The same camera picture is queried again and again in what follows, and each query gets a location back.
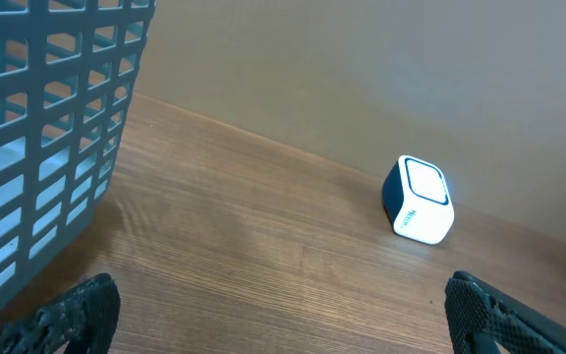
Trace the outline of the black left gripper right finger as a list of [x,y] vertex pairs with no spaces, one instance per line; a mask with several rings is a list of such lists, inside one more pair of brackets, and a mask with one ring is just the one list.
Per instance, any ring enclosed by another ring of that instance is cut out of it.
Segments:
[[466,271],[454,272],[445,295],[456,353],[566,353],[566,327]]

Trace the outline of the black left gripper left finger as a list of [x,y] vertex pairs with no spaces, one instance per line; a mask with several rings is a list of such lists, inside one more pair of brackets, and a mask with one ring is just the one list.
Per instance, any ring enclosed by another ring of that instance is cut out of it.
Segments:
[[107,354],[117,329],[120,294],[100,273],[20,320],[0,327],[0,354]]

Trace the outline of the white barcode scanner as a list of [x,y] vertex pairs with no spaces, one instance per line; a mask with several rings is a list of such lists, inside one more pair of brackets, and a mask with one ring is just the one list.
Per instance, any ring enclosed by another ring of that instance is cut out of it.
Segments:
[[440,243],[455,219],[442,171],[410,155],[401,155],[391,168],[381,201],[393,231],[424,244]]

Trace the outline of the grey plastic laundry basket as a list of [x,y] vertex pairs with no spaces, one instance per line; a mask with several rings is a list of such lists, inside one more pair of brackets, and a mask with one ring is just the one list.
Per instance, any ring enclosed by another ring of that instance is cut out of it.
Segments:
[[0,310],[108,190],[154,0],[0,0]]

